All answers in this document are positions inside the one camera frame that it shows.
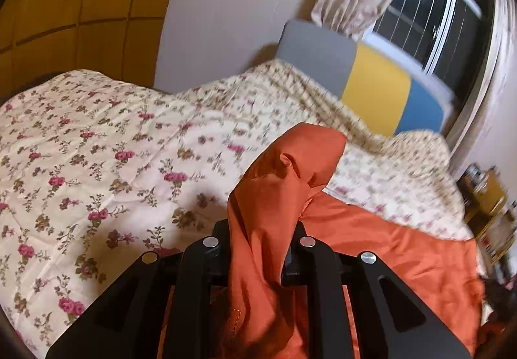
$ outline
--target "bed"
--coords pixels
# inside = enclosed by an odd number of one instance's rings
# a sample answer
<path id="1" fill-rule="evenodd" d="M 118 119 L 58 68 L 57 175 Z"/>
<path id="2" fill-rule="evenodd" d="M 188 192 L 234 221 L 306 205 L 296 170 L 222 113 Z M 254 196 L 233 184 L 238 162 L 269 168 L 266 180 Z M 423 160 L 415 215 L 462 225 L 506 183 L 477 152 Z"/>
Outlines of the bed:
<path id="1" fill-rule="evenodd" d="M 330 195 L 471 238 L 439 134 L 375 134 L 284 60 L 176 95 L 72 71 L 0 112 L 0 305 L 39 358 L 142 252 L 209 234 L 252 161 L 299 122 L 347 134 Z"/>

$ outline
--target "multicolored headboard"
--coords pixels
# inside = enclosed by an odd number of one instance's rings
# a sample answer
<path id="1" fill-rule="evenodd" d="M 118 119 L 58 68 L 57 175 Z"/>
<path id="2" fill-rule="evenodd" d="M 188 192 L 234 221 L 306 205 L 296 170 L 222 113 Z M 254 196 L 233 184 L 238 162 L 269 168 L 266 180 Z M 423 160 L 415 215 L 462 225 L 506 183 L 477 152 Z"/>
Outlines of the multicolored headboard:
<path id="1" fill-rule="evenodd" d="M 339 97 L 375 133 L 392 136 L 407 130 L 441 130 L 444 111 L 434 96 L 364 43 L 291 20 L 285 25 L 276 57 Z"/>

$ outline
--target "bedspread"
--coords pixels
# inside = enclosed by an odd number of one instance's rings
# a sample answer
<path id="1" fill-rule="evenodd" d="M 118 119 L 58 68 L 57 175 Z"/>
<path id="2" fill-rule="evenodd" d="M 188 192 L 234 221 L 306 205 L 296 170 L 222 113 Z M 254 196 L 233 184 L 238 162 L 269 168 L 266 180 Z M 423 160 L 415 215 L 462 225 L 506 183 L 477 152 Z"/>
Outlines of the bedspread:
<path id="1" fill-rule="evenodd" d="M 470 238 L 443 138 L 374 135 L 278 60 L 177 95 L 73 71 L 0 111 L 0 304 L 37 357 L 142 252 L 210 233 L 252 161 L 299 122 L 347 134 L 329 194 Z"/>

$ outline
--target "round metal pin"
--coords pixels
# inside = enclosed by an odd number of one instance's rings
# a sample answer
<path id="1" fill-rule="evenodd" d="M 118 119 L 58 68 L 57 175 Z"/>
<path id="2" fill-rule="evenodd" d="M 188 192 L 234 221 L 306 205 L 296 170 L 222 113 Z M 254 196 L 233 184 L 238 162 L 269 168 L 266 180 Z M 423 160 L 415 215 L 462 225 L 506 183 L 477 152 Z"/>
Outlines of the round metal pin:
<path id="1" fill-rule="evenodd" d="M 304 247 L 314 247 L 316 245 L 316 240 L 312 237 L 301 237 L 300 244 Z"/>
<path id="2" fill-rule="evenodd" d="M 155 253 L 155 252 L 146 252 L 143 256 L 142 256 L 142 261 L 145 263 L 145 264 L 151 264 L 151 263 L 154 263 L 156 260 L 158 260 L 158 255 Z"/>
<path id="3" fill-rule="evenodd" d="M 361 260 L 367 264 L 373 264 L 377 261 L 377 256 L 372 252 L 363 252 L 361 254 Z"/>
<path id="4" fill-rule="evenodd" d="M 208 248 L 214 248 L 219 244 L 219 240 L 216 237 L 206 237 L 203 240 L 203 245 Z"/>

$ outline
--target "red cloth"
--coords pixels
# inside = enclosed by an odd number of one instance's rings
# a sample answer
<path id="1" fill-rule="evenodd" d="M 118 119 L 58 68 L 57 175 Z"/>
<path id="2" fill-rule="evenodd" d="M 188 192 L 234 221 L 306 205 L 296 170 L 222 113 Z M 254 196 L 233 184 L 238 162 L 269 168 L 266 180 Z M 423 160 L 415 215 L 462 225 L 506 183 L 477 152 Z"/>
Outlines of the red cloth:
<path id="1" fill-rule="evenodd" d="M 439 240 L 321 192 L 343 154 L 336 130 L 298 124 L 251 165 L 228 201 L 231 311 L 223 355 L 305 358 L 307 297 L 280 273 L 296 222 L 335 251 L 373 251 L 474 352 L 483 285 L 475 241 Z"/>

